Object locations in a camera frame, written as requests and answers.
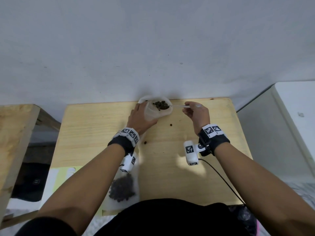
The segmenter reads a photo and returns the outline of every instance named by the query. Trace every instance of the bag of beans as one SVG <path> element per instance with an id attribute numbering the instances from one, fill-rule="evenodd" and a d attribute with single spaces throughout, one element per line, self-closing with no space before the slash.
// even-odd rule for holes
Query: bag of beans
<path id="1" fill-rule="evenodd" d="M 144 110 L 144 117 L 147 121 L 169 115 L 173 111 L 171 101 L 166 97 L 146 95 L 140 98 L 138 103 L 147 101 L 148 104 Z"/>
<path id="2" fill-rule="evenodd" d="M 130 172 L 118 169 L 114 180 L 101 205 L 103 215 L 115 215 L 125 208 L 140 201 L 138 184 L 139 159 L 136 152 L 133 153 L 136 161 Z"/>

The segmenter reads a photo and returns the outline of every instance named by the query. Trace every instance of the hand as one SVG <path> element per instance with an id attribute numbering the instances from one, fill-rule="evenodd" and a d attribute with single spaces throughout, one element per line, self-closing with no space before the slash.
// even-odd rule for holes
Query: hand
<path id="1" fill-rule="evenodd" d="M 198 135 L 202 127 L 210 124 L 209 109 L 196 102 L 185 102 L 185 105 L 189 105 L 190 108 L 183 108 L 183 113 L 190 117 L 194 124 L 195 134 Z"/>
<path id="2" fill-rule="evenodd" d="M 157 119 L 146 121 L 144 119 L 144 109 L 148 102 L 137 103 L 135 109 L 131 110 L 127 127 L 131 127 L 140 135 L 157 123 Z"/>

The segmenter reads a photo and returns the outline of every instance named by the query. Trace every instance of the wooden table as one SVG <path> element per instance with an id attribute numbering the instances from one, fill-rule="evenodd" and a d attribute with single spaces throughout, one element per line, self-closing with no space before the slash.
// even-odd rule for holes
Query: wooden table
<path id="1" fill-rule="evenodd" d="M 182 105 L 185 101 L 171 100 L 174 105 Z M 189 101 L 206 106 L 210 111 L 211 122 L 217 123 L 231 144 L 251 158 L 230 99 L 204 98 Z M 69 105 L 62 120 L 51 167 L 83 166 L 88 163 L 126 125 L 135 104 L 136 102 Z M 159 119 L 147 131 L 144 139 L 147 144 L 141 143 L 136 148 L 140 159 L 141 200 L 177 198 L 199 205 L 215 202 L 240 204 L 233 192 L 207 164 L 201 162 L 196 166 L 187 165 L 183 147 L 186 140 L 195 140 L 197 143 L 198 137 L 194 133 L 191 119 L 182 113 L 181 108 L 174 108 L 171 115 Z M 211 163 L 230 183 L 214 156 L 209 155 L 203 159 Z"/>
<path id="2" fill-rule="evenodd" d="M 5 214 L 22 161 L 36 125 L 55 130 L 60 123 L 40 107 L 33 104 L 0 106 L 0 222 Z M 13 218 L 15 223 L 27 220 L 25 215 Z M 12 225 L 10 220 L 3 222 Z"/>

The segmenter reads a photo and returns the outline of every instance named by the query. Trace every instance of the dark sleeve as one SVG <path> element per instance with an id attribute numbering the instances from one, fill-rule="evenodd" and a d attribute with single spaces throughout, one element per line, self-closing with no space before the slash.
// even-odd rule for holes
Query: dark sleeve
<path id="1" fill-rule="evenodd" d="M 77 236 L 74 230 L 60 219 L 51 217 L 34 218 L 24 224 L 15 236 Z"/>

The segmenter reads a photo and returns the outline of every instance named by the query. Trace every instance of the black shirt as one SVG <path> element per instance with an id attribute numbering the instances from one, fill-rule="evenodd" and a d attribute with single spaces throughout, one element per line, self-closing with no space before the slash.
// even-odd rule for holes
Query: black shirt
<path id="1" fill-rule="evenodd" d="M 249 235 L 229 208 L 222 203 L 199 206 L 179 199 L 152 199 L 136 203 L 116 215 L 95 236 L 202 233 L 204 235 Z M 16 234 L 76 236 L 62 220 L 39 217 L 27 222 Z"/>

